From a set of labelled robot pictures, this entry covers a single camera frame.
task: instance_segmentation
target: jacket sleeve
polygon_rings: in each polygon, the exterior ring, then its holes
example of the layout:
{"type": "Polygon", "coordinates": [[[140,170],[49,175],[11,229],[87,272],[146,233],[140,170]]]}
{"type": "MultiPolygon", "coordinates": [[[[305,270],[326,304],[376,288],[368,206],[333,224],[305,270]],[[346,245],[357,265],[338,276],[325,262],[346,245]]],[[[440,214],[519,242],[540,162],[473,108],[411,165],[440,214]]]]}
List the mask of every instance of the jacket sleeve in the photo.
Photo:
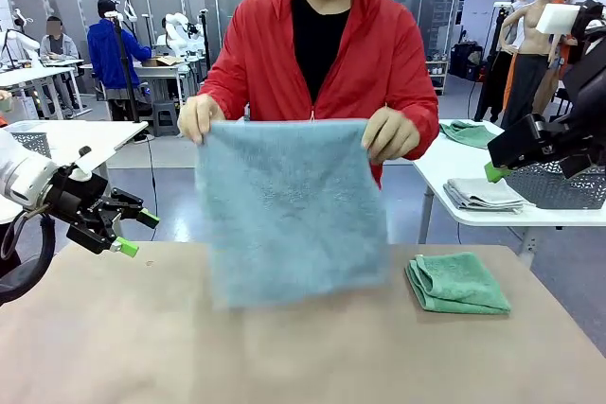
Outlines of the jacket sleeve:
{"type": "Polygon", "coordinates": [[[95,44],[95,40],[89,35],[88,36],[88,55],[91,58],[91,64],[93,65],[93,71],[100,80],[103,80],[101,71],[101,60],[99,58],[98,47],[95,44]]]}
{"type": "Polygon", "coordinates": [[[152,57],[152,50],[146,46],[142,46],[133,36],[133,34],[122,30],[122,40],[124,41],[124,47],[138,61],[146,61],[152,57]]]}
{"type": "Polygon", "coordinates": [[[427,72],[419,28],[407,9],[400,14],[398,31],[386,103],[402,112],[417,127],[419,145],[404,156],[408,160],[417,160],[439,133],[437,96],[427,72]]]}
{"type": "Polygon", "coordinates": [[[65,39],[65,48],[63,49],[63,54],[71,59],[78,58],[78,49],[76,48],[76,44],[74,43],[74,40],[69,37],[65,39]]]}
{"type": "Polygon", "coordinates": [[[246,9],[245,2],[236,9],[225,33],[223,49],[199,93],[199,95],[209,94],[219,104],[227,120],[241,118],[248,102],[246,66],[242,51],[244,49],[242,15],[246,9]]]}
{"type": "Polygon", "coordinates": [[[48,54],[50,54],[50,40],[48,35],[44,35],[40,42],[40,56],[47,56],[48,54]]]}

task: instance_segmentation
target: blue towel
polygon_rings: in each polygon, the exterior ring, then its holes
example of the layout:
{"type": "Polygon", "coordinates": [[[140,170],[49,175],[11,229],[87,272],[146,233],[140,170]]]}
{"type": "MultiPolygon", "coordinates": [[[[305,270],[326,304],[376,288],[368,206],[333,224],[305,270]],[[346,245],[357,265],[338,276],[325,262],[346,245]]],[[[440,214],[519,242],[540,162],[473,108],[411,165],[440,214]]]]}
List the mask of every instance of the blue towel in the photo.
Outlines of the blue towel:
{"type": "Polygon", "coordinates": [[[213,124],[196,173],[216,307],[385,282],[386,219],[361,146],[365,125],[213,124]]]}

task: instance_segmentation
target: blue jacket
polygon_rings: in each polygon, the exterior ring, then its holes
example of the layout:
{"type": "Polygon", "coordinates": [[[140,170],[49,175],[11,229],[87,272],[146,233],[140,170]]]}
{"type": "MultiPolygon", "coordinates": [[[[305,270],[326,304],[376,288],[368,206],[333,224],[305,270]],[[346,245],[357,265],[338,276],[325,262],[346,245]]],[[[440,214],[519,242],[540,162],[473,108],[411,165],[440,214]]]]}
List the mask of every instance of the blue jacket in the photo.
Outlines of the blue jacket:
{"type": "MultiPolygon", "coordinates": [[[[107,89],[125,89],[124,69],[120,60],[120,47],[114,32],[114,25],[108,19],[101,19],[98,24],[88,30],[88,53],[93,64],[93,70],[107,89]]],[[[146,61],[152,56],[152,50],[141,46],[135,37],[122,30],[122,40],[129,58],[133,86],[139,85],[139,77],[133,68],[133,57],[138,61],[146,61]]]]}

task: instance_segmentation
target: person in blue jacket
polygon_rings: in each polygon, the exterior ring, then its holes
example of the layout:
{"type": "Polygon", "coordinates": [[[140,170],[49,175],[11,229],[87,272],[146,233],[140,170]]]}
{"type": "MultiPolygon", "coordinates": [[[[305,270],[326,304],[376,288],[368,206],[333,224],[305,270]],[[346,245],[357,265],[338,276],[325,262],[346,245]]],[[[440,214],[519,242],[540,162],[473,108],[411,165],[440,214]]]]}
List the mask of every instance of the person in blue jacket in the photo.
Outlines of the person in blue jacket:
{"type": "MultiPolygon", "coordinates": [[[[105,96],[110,106],[112,120],[134,120],[129,106],[129,95],[126,88],[124,68],[120,57],[120,47],[117,42],[114,24],[105,17],[105,13],[116,11],[116,2],[113,0],[99,0],[97,2],[100,21],[88,30],[88,52],[93,64],[93,70],[105,87],[105,96]]],[[[133,58],[146,61],[152,57],[152,50],[141,46],[136,38],[128,31],[122,30],[122,41],[129,59],[131,80],[137,105],[140,106],[141,91],[137,89],[139,77],[133,68],[133,58]]],[[[153,139],[153,136],[143,131],[134,137],[135,143],[153,139]]]]}

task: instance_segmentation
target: mannequin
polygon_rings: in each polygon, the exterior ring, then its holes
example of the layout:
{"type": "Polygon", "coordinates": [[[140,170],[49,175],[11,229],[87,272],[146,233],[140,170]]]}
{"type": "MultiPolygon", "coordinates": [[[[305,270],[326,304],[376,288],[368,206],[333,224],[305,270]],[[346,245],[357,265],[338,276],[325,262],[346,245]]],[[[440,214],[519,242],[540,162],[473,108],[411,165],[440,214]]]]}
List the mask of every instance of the mannequin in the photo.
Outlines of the mannequin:
{"type": "MultiPolygon", "coordinates": [[[[516,0],[511,9],[515,12],[518,9],[527,5],[526,0],[516,0]]],[[[514,45],[516,48],[520,46],[524,40],[524,19],[520,19],[519,23],[511,25],[510,33],[508,34],[508,44],[514,45]]],[[[487,80],[482,87],[479,104],[475,112],[473,120],[480,121],[486,115],[490,108],[490,121],[496,122],[499,114],[503,111],[503,100],[508,87],[508,75],[511,68],[513,56],[511,53],[505,52],[502,49],[497,53],[493,61],[490,61],[490,71],[488,72],[487,80]]]]}
{"type": "Polygon", "coordinates": [[[539,20],[550,0],[536,0],[511,14],[503,23],[499,41],[503,50],[516,55],[509,103],[501,127],[506,129],[532,112],[534,96],[547,68],[555,60],[557,42],[537,30],[539,20]],[[505,31],[524,19],[524,40],[519,49],[505,41],[505,31]]]}
{"type": "MultiPolygon", "coordinates": [[[[570,0],[553,0],[554,4],[567,4],[570,0]]],[[[556,61],[549,67],[541,85],[534,97],[533,112],[543,114],[545,108],[558,91],[561,76],[565,70],[566,62],[570,54],[570,46],[578,45],[577,40],[572,36],[554,37],[554,43],[560,44],[560,52],[556,53],[556,61]]]]}

